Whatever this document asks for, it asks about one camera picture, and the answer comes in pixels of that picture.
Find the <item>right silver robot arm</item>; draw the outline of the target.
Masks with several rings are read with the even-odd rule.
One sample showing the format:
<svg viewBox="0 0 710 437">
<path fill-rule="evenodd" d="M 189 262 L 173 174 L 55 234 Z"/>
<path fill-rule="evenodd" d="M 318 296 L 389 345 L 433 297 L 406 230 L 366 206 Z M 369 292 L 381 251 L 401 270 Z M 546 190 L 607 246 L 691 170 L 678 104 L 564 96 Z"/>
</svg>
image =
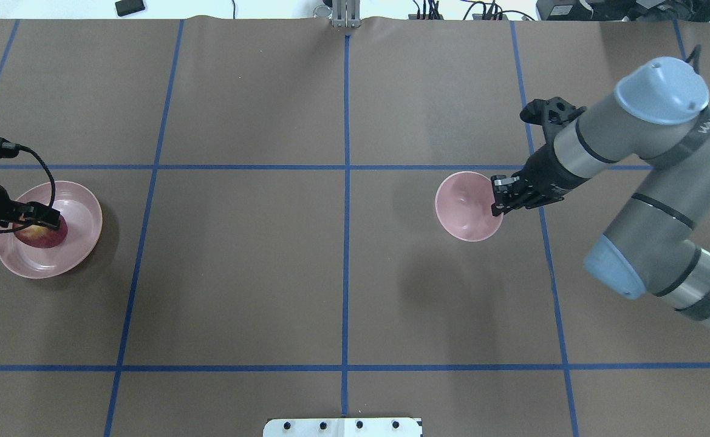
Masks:
<svg viewBox="0 0 710 437">
<path fill-rule="evenodd" d="M 591 107 L 535 99 L 519 117 L 545 143 L 522 169 L 491 177 L 493 216 L 562 201 L 635 155 L 650 172 L 584 260 L 591 276 L 628 299 L 649 294 L 710 329 L 710 251 L 690 236 L 710 212 L 710 91 L 701 47 L 658 57 Z"/>
</svg>

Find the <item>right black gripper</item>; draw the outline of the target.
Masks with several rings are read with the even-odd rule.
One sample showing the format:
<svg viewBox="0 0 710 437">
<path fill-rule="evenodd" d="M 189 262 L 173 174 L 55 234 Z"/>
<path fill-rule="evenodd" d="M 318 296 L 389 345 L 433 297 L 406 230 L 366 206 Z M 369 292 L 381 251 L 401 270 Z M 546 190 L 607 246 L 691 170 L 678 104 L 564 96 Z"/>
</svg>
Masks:
<svg viewBox="0 0 710 437">
<path fill-rule="evenodd" d="M 580 177 L 560 163 L 553 146 L 542 146 L 513 176 L 491 176 L 493 217 L 521 208 L 533 209 L 561 202 L 566 194 L 580 186 Z"/>
</svg>

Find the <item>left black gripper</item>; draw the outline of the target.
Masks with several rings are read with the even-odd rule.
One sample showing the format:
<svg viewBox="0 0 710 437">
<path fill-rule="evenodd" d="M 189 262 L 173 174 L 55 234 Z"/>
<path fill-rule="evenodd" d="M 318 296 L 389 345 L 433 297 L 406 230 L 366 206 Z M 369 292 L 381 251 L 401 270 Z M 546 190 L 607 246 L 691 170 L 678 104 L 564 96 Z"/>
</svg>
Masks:
<svg viewBox="0 0 710 437">
<path fill-rule="evenodd" d="M 49 205 L 25 205 L 24 222 L 22 222 L 22 211 L 19 205 L 9 197 L 7 191 L 0 185 L 0 227 L 7 227 L 10 223 L 18 223 L 18 231 L 33 227 L 50 231 L 60 230 L 60 211 Z"/>
</svg>

